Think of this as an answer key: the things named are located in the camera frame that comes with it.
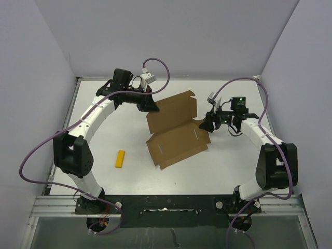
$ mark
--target cardboard box lid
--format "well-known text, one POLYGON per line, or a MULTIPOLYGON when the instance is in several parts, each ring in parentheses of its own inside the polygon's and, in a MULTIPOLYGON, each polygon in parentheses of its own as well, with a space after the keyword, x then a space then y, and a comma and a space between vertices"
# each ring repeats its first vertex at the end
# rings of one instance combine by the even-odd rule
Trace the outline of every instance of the cardboard box lid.
POLYGON ((196 99, 192 91, 156 102, 158 113, 149 113, 147 120, 152 137, 146 142, 155 165, 164 169, 208 148, 208 132, 199 129, 196 99))

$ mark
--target black base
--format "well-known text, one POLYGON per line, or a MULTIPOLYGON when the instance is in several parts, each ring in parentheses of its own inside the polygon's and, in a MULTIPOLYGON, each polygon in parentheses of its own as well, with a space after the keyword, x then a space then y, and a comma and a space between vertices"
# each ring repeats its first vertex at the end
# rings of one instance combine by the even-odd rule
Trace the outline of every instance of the black base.
MULTIPOLYGON (((122 228, 133 227, 228 227, 228 214, 235 214, 244 202, 234 205, 232 195, 181 195, 181 196, 105 196, 112 203, 120 202, 124 212, 122 228), (221 201, 223 208, 216 203, 221 201)), ((78 206, 75 214, 104 214, 92 212, 91 209, 78 206)), ((261 210, 250 205, 243 213, 260 213, 261 210)), ((109 214, 119 214, 110 207, 109 214)))

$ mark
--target bolt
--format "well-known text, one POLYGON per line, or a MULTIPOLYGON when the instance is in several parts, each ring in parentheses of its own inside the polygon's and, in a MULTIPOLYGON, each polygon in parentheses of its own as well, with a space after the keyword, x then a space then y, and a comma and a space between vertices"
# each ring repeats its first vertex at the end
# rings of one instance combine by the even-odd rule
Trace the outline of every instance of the bolt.
POLYGON ((121 204, 121 202, 116 202, 116 203, 115 203, 115 206, 117 206, 118 208, 122 208, 122 204, 121 204))
POLYGON ((255 201, 254 206, 257 207, 257 208, 260 208, 260 203, 258 201, 255 201))
POLYGON ((223 203, 222 203, 221 201, 217 201, 217 203, 216 203, 216 207, 217 207, 218 209, 222 209, 222 208, 223 208, 223 203))

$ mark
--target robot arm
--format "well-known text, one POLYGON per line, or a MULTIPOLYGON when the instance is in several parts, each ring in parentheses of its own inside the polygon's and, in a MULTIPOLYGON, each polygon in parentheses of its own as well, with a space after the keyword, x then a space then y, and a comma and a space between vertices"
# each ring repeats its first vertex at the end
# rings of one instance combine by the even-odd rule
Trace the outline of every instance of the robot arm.
MULTIPOLYGON (((214 102, 211 96, 213 94, 208 98, 208 102, 213 105, 212 110, 207 112, 199 128, 213 132, 215 129, 219 129, 222 124, 233 125, 237 132, 247 136, 259 151, 255 178, 239 186, 240 198, 251 200, 262 193, 287 188, 289 185, 288 175, 280 153, 258 126, 258 116, 249 113, 245 106, 245 97, 233 97, 231 99, 231 111, 223 111, 220 107, 220 101, 218 103, 214 102)), ((296 146, 284 143, 267 128, 263 127, 263 129, 281 147, 295 186, 298 180, 296 146)))
MULTIPOLYGON (((96 93, 90 107, 81 116, 80 125, 71 131, 60 134, 53 139, 54 163, 64 173, 75 182, 76 186, 90 195, 103 198, 104 190, 94 178, 91 168, 93 166, 93 156, 89 148, 89 143, 100 127, 102 122, 114 112, 122 103, 134 103, 141 112, 158 112, 159 108, 153 101, 151 95, 138 95, 135 92, 151 92, 148 85, 155 81, 147 69, 143 69, 141 84, 135 89, 129 86, 133 75, 130 71, 115 69, 112 80, 109 80, 96 93), (111 96, 109 99, 98 105, 88 117, 82 117, 105 96, 112 92, 126 90, 128 93, 120 93, 111 96)), ((97 201, 86 196, 81 197, 92 207, 96 207, 97 201)))

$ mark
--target cardboard tab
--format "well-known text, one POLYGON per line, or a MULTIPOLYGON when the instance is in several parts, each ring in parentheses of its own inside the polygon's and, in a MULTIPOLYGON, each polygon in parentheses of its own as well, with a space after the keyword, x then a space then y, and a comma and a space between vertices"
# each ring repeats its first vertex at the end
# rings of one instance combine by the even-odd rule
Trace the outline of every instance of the cardboard tab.
POLYGON ((158 113, 149 113, 146 118, 150 133, 146 142, 155 165, 162 169, 191 157, 208 148, 207 131, 198 128, 202 120, 197 117, 197 101, 192 91, 186 91, 157 101, 158 113))

